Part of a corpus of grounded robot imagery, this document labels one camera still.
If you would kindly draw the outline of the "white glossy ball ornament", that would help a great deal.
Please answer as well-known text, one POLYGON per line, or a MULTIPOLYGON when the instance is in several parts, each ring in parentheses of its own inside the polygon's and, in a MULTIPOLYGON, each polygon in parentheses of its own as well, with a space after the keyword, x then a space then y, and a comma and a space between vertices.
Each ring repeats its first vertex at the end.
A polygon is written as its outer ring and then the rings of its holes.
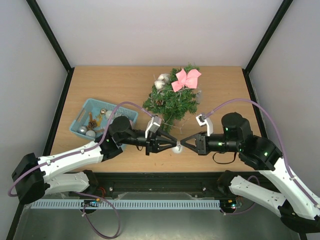
POLYGON ((176 146, 172 148, 173 153, 181 154, 183 152, 184 147, 181 145, 180 141, 177 141, 176 146))

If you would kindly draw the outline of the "small green christmas tree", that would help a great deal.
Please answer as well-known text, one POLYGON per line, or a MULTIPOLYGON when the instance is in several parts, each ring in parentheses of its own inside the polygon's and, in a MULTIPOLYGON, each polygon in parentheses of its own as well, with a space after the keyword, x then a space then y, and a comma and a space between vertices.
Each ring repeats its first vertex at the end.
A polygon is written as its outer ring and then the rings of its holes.
POLYGON ((192 69, 197 69, 198 66, 188 64, 185 67, 172 68, 169 82, 161 89, 157 90, 155 84, 151 88, 151 93, 144 101, 142 107, 150 113, 162 118, 161 128, 170 132, 176 122, 184 119, 186 113, 194 115, 198 109, 196 100, 196 89, 183 87, 181 90, 174 92, 171 83, 177 80, 176 74, 182 69, 188 73, 192 69))

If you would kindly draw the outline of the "pink felt bow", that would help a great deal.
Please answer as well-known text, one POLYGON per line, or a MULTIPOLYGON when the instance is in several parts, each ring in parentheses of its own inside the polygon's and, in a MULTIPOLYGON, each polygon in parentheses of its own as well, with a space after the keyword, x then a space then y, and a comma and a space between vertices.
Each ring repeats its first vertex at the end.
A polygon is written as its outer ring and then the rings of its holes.
POLYGON ((171 83, 173 91, 176 93, 182 88, 196 89, 198 86, 198 78, 202 74, 197 69, 191 69, 188 73, 184 69, 176 73, 176 81, 171 83))

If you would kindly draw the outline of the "white cotton boll ornament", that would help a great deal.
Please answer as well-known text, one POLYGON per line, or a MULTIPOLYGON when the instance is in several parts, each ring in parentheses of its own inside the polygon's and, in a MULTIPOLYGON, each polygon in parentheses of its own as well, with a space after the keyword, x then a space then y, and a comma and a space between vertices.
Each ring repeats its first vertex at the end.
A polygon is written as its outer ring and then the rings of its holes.
POLYGON ((170 81, 169 73, 162 73, 159 77, 154 81, 155 88, 159 91, 161 90, 168 82, 170 81))

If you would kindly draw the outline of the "light blue perforated basket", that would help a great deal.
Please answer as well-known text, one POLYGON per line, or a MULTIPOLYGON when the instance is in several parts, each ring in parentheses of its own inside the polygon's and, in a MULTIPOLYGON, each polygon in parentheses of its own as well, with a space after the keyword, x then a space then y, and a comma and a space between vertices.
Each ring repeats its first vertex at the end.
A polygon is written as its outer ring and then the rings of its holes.
POLYGON ((116 107, 115 104, 89 98, 69 127, 76 136, 94 140, 104 133, 109 117, 116 107))

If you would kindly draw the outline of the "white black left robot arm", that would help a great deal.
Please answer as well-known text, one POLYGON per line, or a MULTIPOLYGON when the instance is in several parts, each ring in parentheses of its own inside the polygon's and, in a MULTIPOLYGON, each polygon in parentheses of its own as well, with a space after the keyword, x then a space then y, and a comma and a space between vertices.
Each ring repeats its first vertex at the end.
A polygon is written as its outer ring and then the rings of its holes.
POLYGON ((177 139, 160 128, 157 116, 146 130, 133 129, 125 116, 116 117, 105 135, 86 145, 56 155, 26 154, 11 175, 16 193, 9 196, 26 205, 51 193, 94 191, 98 183, 90 171, 80 174, 70 171, 115 158, 123 152, 122 145, 144 147, 149 155, 176 147, 177 139))

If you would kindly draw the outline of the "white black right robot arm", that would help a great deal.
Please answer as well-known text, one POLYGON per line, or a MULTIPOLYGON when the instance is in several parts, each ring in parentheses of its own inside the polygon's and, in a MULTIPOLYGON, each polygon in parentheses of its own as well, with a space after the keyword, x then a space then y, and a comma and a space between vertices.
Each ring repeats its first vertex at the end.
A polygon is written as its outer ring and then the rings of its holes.
POLYGON ((245 197, 273 212, 289 229, 299 234, 319 233, 320 208, 308 195, 314 194, 286 167, 281 150, 269 139, 253 134, 250 122, 237 112, 221 119, 223 133, 213 133, 212 122, 197 116, 199 125, 208 132, 199 132, 181 140, 181 145, 206 156, 235 153, 247 166, 266 177, 278 192, 268 190, 226 170, 217 180, 217 189, 224 195, 245 197))

